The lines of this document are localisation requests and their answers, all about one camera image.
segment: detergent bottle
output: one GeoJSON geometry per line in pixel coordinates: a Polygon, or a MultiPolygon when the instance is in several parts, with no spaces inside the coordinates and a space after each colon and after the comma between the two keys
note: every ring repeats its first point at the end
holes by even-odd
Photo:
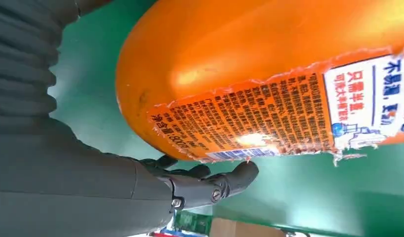
{"type": "Polygon", "coordinates": [[[116,74],[128,124],[178,159],[404,142],[404,0],[159,0],[116,74]]]}

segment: green table surface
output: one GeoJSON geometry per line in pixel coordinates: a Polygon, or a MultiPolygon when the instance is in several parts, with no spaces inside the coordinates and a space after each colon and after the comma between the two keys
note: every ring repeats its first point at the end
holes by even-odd
{"type": "MultiPolygon", "coordinates": [[[[116,0],[67,27],[60,62],[52,68],[58,77],[49,90],[58,101],[52,116],[104,152],[162,155],[128,127],[114,88],[123,41],[153,2],[116,0]]],[[[342,161],[338,168],[325,154],[254,159],[260,175],[246,192],[199,211],[328,236],[404,236],[404,144],[360,152],[368,157],[342,161]]],[[[224,172],[236,165],[210,167],[224,172]]]]}

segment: robotic hand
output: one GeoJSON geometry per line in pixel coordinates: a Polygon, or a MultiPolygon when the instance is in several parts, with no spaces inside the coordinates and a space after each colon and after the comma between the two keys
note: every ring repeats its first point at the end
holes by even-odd
{"type": "Polygon", "coordinates": [[[257,177],[258,168],[253,162],[242,162],[230,173],[210,176],[206,165],[191,170],[166,168],[177,161],[169,156],[159,160],[145,159],[142,164],[156,177],[164,181],[173,191],[172,210],[183,210],[212,205],[221,199],[243,192],[257,177]]]}
{"type": "Polygon", "coordinates": [[[49,115],[63,29],[108,0],[0,0],[0,236],[117,237],[165,226],[174,210],[245,190],[258,174],[165,170],[79,141],[49,115]]]}

